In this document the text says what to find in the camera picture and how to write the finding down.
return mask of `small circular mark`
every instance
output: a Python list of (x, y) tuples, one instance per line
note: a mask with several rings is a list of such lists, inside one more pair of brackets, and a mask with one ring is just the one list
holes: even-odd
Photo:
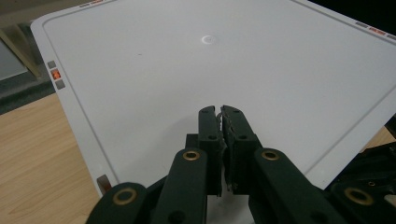
[(135, 189), (126, 188), (120, 189), (116, 194), (113, 196), (113, 203), (116, 205), (125, 205), (128, 203), (133, 202), (137, 197), (137, 192)]
[(182, 211), (175, 211), (169, 214), (168, 221), (172, 224), (180, 224), (184, 222), (186, 215)]
[(202, 42), (204, 44), (210, 45), (216, 42), (216, 38), (213, 35), (206, 35), (204, 37), (202, 37)]
[(367, 206), (374, 202), (373, 197), (361, 189), (347, 188), (344, 190), (344, 193), (346, 197), (354, 203)]
[(196, 161), (201, 157), (201, 155), (196, 151), (187, 151), (183, 153), (183, 158), (186, 161)]
[(276, 152), (270, 151), (270, 150), (264, 151), (262, 153), (262, 157), (267, 159), (268, 161), (277, 161), (277, 160), (279, 160), (279, 156), (276, 154)]

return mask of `metal ring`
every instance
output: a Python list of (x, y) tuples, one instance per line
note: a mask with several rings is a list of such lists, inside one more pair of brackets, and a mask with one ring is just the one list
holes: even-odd
[[(127, 199), (121, 199), (120, 195), (122, 193), (131, 193), (131, 197)], [(133, 202), (137, 197), (137, 192), (135, 189), (132, 188), (126, 188), (126, 189), (120, 189), (116, 194), (113, 196), (113, 203), (116, 205), (125, 205), (127, 203)]]
[(368, 206), (374, 202), (373, 197), (361, 189), (346, 188), (344, 193), (346, 197), (354, 203)]
[(183, 153), (183, 158), (186, 161), (196, 161), (201, 157), (201, 155), (197, 151), (187, 151)]
[(268, 161), (277, 161), (279, 160), (279, 156), (276, 152), (271, 150), (266, 150), (262, 153), (262, 157), (267, 159)]

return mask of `white board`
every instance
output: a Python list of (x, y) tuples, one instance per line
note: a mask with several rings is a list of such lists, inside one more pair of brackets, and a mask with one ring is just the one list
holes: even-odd
[[(95, 1), (36, 20), (92, 180), (149, 186), (201, 108), (231, 105), (325, 188), (395, 113), (396, 46), (302, 2)], [(210, 198), (208, 223), (252, 220), (244, 200)]]

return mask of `black plastic part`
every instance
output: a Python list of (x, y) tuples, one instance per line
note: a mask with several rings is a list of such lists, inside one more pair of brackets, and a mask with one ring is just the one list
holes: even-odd
[(206, 221), (206, 153), (197, 148), (179, 151), (166, 177), (152, 224)]
[(198, 133), (188, 133), (186, 135), (186, 146), (188, 147), (198, 147)]
[(199, 111), (198, 148), (207, 154), (207, 194), (221, 196), (222, 134), (216, 118), (215, 107), (208, 106)]
[(248, 207), (254, 218), (255, 224), (277, 224), (277, 217), (274, 208), (267, 198), (265, 198), (257, 181), (252, 180), (250, 195), (248, 197)]
[(330, 200), (349, 223), (393, 224), (396, 208), (384, 200), (386, 194), (356, 182), (346, 182), (332, 186)]
[(158, 199), (160, 198), (161, 192), (163, 191), (163, 186), (166, 181), (166, 177), (163, 177), (159, 181), (155, 182), (153, 185), (147, 188), (147, 196), (146, 200), (144, 203), (145, 209), (147, 209), (147, 212), (149, 213), (148, 219), (143, 220), (144, 224), (149, 224), (149, 221), (152, 220), (152, 216), (154, 214), (155, 208), (158, 203)]
[[(396, 143), (359, 153), (326, 190), (350, 223), (394, 223), (396, 208), (384, 196), (396, 194)], [(373, 203), (364, 205), (368, 197)]]
[(249, 179), (252, 174), (248, 164), (261, 143), (241, 110), (224, 105), (221, 115), (227, 145), (224, 154), (226, 183), (231, 185), (233, 194), (249, 194)]
[[(252, 170), (262, 197), (274, 209), (274, 223), (346, 223), (282, 152), (257, 149)], [(256, 210), (251, 212), (253, 217), (258, 216)]]
[(396, 138), (396, 115), (385, 124), (385, 127)]
[(93, 208), (87, 220), (93, 223), (144, 223), (146, 189), (140, 184), (123, 183), (109, 190)]

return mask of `wooden surface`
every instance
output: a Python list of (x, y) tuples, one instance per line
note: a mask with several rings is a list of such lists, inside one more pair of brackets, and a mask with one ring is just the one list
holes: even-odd
[(0, 223), (84, 223), (99, 200), (56, 94), (0, 116), (0, 155)]

